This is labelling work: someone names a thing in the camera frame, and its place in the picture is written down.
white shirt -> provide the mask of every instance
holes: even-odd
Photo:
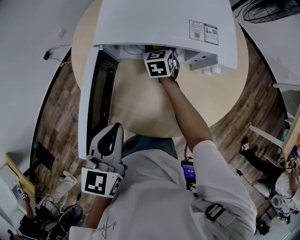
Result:
[[[211,141],[193,150],[199,197],[219,203],[243,224],[222,228],[228,239],[249,239],[255,231],[256,208],[240,179]],[[115,198],[97,229],[72,227],[70,240],[210,240],[204,212],[191,207],[180,163],[161,150],[135,152],[123,159],[128,166]]]
[[[290,178],[288,171],[283,172],[276,181],[275,190],[284,197],[289,208],[300,210],[300,189],[297,189],[295,195],[292,194]]]

sneaker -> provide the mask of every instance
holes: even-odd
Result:
[[[252,152],[255,156],[257,156],[257,153],[258,153],[258,146],[255,145],[255,146],[253,147],[253,149],[251,150],[251,152]]]
[[[243,154],[243,152],[247,151],[248,149],[249,149],[248,138],[244,136],[240,145],[240,154]]]
[[[77,178],[70,174],[68,171],[64,170],[62,173],[65,177],[70,177],[73,180],[74,185],[78,182]]]

wooden floor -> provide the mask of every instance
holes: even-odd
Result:
[[[253,168],[243,156],[239,154],[240,142],[243,136],[249,137],[250,146],[259,146],[259,157],[266,152],[271,157],[277,155],[278,147],[263,139],[248,129],[250,124],[276,136],[285,129],[284,109],[277,91],[272,87],[272,79],[262,60],[247,41],[249,51],[249,73],[244,91],[232,110],[219,122],[210,127],[214,143],[225,160],[236,172],[240,169],[249,182],[263,175]],[[78,112],[80,89],[77,86],[72,65],[66,64],[47,100],[42,119],[38,128],[36,141],[41,142],[54,156],[55,161],[51,171],[43,165],[36,169],[35,183],[40,187],[46,186],[50,193],[59,184],[59,176],[63,170],[68,170],[79,179],[72,188],[66,205],[74,204],[81,189],[81,167],[84,161],[78,158]],[[132,136],[125,132],[125,138]],[[184,138],[174,139],[179,160],[183,160],[185,147]],[[269,206],[268,202],[258,194],[242,177],[241,180],[253,199],[258,216],[263,214]],[[91,208],[92,195],[82,194],[79,204],[83,207],[84,218]]]

cabinet door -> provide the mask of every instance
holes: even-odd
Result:
[[[92,138],[108,125],[109,109],[118,62],[98,47],[86,62],[79,105],[78,154],[86,159]]]

strap buckle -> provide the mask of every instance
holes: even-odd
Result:
[[[225,208],[219,203],[214,203],[206,209],[205,215],[214,222],[223,212],[225,212]]]

